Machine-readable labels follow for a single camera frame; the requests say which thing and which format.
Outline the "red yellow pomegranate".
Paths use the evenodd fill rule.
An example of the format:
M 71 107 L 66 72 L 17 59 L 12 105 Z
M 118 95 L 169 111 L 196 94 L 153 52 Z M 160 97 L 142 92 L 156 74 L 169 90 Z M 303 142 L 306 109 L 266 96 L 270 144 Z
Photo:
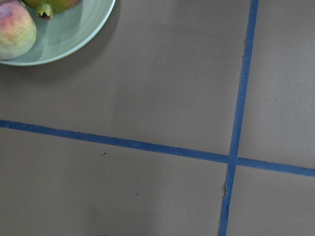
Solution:
M 50 20 L 54 14 L 71 9 L 78 0 L 21 0 L 21 2 L 34 9 L 37 17 Z

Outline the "pink green peach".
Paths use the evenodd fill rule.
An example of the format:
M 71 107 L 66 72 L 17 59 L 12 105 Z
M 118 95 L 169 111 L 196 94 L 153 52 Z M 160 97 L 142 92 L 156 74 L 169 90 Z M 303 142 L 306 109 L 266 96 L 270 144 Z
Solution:
M 19 0 L 0 2 L 0 59 L 15 59 L 27 53 L 36 41 L 36 26 Z

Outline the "green plate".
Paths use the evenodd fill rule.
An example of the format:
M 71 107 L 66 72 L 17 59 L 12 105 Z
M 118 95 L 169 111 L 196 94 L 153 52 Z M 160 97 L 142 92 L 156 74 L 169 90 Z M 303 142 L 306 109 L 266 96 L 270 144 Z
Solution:
M 31 66 L 46 64 L 65 58 L 81 49 L 105 25 L 114 0 L 79 0 L 75 6 L 43 20 L 34 9 L 23 5 L 32 16 L 37 38 L 33 47 L 15 59 L 1 60 L 1 64 Z

